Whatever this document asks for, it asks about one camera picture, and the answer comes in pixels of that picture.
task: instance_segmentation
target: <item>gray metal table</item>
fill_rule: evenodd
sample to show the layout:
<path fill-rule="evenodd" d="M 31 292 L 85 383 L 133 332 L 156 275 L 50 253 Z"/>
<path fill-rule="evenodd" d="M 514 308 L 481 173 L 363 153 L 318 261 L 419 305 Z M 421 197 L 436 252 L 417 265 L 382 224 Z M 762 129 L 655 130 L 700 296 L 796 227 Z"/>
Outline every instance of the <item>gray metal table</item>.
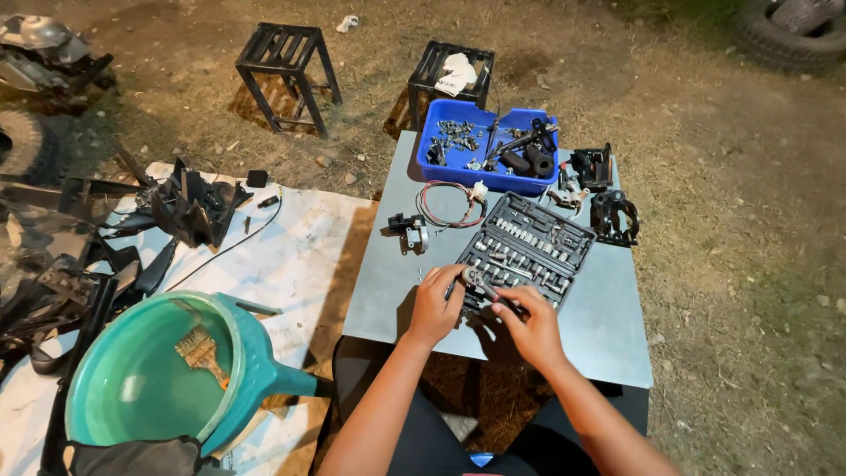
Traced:
<path fill-rule="evenodd" d="M 470 238 L 479 230 L 444 230 L 434 234 L 429 225 L 430 247 L 422 254 L 402 254 L 398 236 L 387 234 L 387 219 L 396 213 L 417 214 L 415 196 L 426 180 L 415 161 L 414 132 L 399 137 L 382 201 L 376 213 L 364 261 L 355 283 L 343 334 L 381 342 L 395 342 L 408 328 L 414 306 L 418 269 L 455 263 Z M 614 183 L 619 184 L 617 164 Z M 502 194 L 488 192 L 489 209 Z M 438 217 L 460 219 L 466 197 L 452 188 L 427 194 L 429 209 Z M 479 213 L 478 204 L 475 216 Z M 577 223 L 588 225 L 585 210 Z M 513 362 L 514 343 L 504 326 L 478 319 L 465 320 L 447 335 L 435 351 L 482 360 Z M 561 342 L 569 360 L 588 379 L 640 388 L 652 387 L 652 368 L 646 348 L 635 264 L 628 248 L 596 243 L 576 274 L 567 301 L 558 310 Z"/>

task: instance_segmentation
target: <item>black tool case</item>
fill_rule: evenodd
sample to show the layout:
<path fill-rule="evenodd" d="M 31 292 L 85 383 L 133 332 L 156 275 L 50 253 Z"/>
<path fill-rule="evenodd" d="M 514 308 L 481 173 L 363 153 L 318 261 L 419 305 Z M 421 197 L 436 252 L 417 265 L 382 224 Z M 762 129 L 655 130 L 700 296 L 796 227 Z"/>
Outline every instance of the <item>black tool case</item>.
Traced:
<path fill-rule="evenodd" d="M 456 263 L 476 266 L 490 285 L 531 284 L 559 309 L 594 241 L 593 230 L 510 191 L 499 199 Z M 497 259 L 502 257 L 498 253 L 505 253 L 506 259 Z M 481 290 L 468 288 L 461 312 L 478 314 L 489 303 Z"/>

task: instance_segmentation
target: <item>pebble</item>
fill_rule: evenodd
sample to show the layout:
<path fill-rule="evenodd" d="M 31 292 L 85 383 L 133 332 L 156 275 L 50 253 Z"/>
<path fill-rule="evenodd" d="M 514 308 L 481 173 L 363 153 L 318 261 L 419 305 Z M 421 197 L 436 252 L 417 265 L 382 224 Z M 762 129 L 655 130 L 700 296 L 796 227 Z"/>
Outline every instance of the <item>pebble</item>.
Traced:
<path fill-rule="evenodd" d="M 649 340 L 646 341 L 646 344 L 648 346 L 654 346 L 655 344 L 661 344 L 665 340 L 666 339 L 664 339 L 663 334 L 655 334 L 652 337 L 650 337 Z"/>

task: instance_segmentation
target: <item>white connector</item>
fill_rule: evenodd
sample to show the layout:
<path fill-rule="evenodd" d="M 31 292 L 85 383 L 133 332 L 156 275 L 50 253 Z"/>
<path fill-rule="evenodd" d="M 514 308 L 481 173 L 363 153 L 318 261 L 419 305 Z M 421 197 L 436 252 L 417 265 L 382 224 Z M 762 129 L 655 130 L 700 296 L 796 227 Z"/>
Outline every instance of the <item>white connector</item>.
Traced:
<path fill-rule="evenodd" d="M 483 180 L 479 180 L 473 185 L 473 190 L 470 191 L 470 194 L 467 196 L 467 200 L 474 201 L 476 200 L 479 203 L 485 201 L 485 194 L 487 193 L 487 187 L 482 184 Z"/>

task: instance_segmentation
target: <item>black metal stand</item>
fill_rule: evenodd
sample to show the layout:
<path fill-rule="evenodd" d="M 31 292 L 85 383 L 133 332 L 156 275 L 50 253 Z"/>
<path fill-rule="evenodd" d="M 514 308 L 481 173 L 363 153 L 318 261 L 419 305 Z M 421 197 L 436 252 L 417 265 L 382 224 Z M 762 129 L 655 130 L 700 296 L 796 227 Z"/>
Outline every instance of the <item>black metal stand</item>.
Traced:
<path fill-rule="evenodd" d="M 309 83 L 305 77 L 305 67 L 311 60 L 311 54 L 317 50 L 320 55 L 323 71 L 326 73 L 327 83 Z M 341 91 L 338 89 L 338 80 L 335 79 L 335 72 L 332 70 L 332 62 L 329 60 L 329 52 L 326 42 L 323 41 L 323 33 L 316 26 L 293 26 L 275 25 L 273 23 L 259 23 L 255 32 L 250 37 L 244 50 L 241 51 L 235 68 L 255 98 L 259 109 L 264 113 L 267 122 L 270 123 L 274 132 L 281 133 L 280 123 L 313 125 L 322 139 L 327 139 L 329 133 L 320 110 L 317 108 L 312 87 L 324 87 L 332 90 L 332 102 L 340 106 Z M 270 75 L 282 76 L 283 84 L 288 94 L 297 100 L 294 107 L 294 115 L 290 118 L 277 116 L 267 103 L 267 99 L 261 92 L 258 83 L 255 82 L 253 73 L 267 73 Z M 308 108 L 311 120 L 302 119 L 303 107 Z"/>
<path fill-rule="evenodd" d="M 496 53 L 487 50 L 462 47 L 450 43 L 439 43 L 431 40 L 426 45 L 423 58 L 417 64 L 415 72 L 409 78 L 409 116 L 411 130 L 420 130 L 420 93 L 425 92 L 429 97 L 435 94 L 435 84 L 447 71 L 443 69 L 443 62 L 447 56 L 464 53 L 470 65 L 475 68 L 481 62 L 481 69 L 477 71 L 479 77 L 476 82 L 465 87 L 455 98 L 462 101 L 475 102 L 476 107 L 484 109 L 487 102 L 487 89 L 491 85 L 491 72 Z"/>

